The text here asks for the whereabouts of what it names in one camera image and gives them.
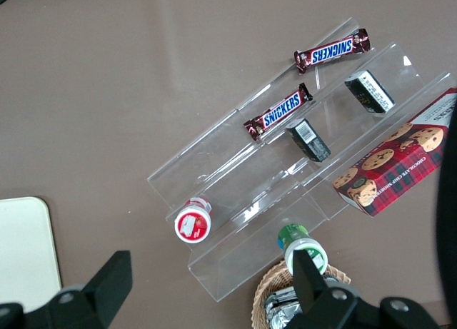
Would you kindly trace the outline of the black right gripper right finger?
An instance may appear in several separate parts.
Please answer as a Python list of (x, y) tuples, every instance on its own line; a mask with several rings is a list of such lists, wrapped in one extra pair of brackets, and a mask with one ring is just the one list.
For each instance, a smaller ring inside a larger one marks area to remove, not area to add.
[(287, 328), (378, 328), (378, 308), (343, 283), (328, 285), (304, 250), (293, 252), (293, 288), (301, 312)]

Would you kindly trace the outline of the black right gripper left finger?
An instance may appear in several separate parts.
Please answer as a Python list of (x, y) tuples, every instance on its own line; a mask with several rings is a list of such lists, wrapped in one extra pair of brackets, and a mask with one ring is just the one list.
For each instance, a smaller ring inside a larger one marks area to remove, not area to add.
[(108, 328), (133, 285), (131, 253), (116, 251), (82, 288), (57, 293), (26, 314), (26, 328)]

